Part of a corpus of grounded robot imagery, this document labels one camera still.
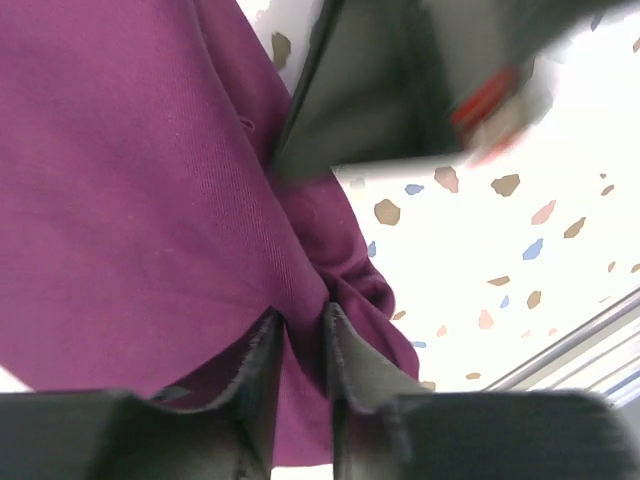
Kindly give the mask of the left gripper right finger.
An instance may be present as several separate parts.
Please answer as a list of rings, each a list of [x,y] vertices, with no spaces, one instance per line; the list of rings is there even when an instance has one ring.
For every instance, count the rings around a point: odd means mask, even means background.
[[[600,398],[576,391],[432,393],[324,315],[336,479],[636,479],[639,449]]]

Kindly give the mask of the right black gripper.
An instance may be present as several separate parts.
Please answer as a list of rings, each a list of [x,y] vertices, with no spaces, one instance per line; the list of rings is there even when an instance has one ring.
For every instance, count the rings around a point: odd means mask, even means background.
[[[543,115],[537,57],[579,24],[636,1],[325,1],[272,170],[488,157]]]

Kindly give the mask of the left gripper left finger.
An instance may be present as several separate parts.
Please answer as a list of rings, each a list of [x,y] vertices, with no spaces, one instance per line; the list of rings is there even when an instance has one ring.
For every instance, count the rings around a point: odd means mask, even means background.
[[[216,357],[219,390],[199,408],[123,390],[2,395],[2,478],[270,478],[283,336],[266,312]]]

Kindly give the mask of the purple surgical cloth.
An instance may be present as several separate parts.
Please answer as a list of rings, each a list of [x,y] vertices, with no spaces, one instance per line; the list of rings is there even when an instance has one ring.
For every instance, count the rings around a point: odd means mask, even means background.
[[[267,177],[288,104],[233,1],[3,2],[2,366],[35,390],[202,395],[274,308],[275,461],[328,463],[327,302],[419,362],[337,180]]]

